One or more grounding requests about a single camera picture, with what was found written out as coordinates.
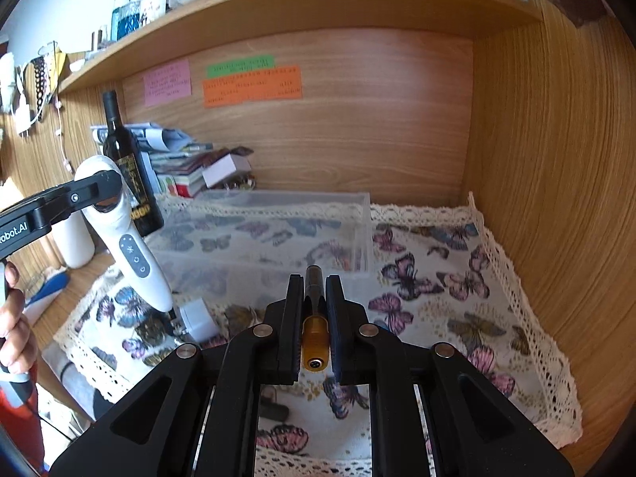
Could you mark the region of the person's left hand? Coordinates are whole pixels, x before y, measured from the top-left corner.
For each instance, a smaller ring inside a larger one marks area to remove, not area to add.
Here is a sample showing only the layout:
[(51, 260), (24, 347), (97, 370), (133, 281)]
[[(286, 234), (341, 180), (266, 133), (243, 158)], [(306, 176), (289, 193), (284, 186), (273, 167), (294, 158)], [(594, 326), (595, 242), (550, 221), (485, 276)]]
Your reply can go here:
[(25, 295), (17, 287), (19, 281), (18, 269), (12, 264), (6, 264), (4, 271), (9, 293), (6, 302), (1, 306), (0, 326), (4, 344), (1, 347), (1, 364), (9, 369), (11, 374), (29, 372), (38, 357), (38, 344), (35, 333), (24, 315)]

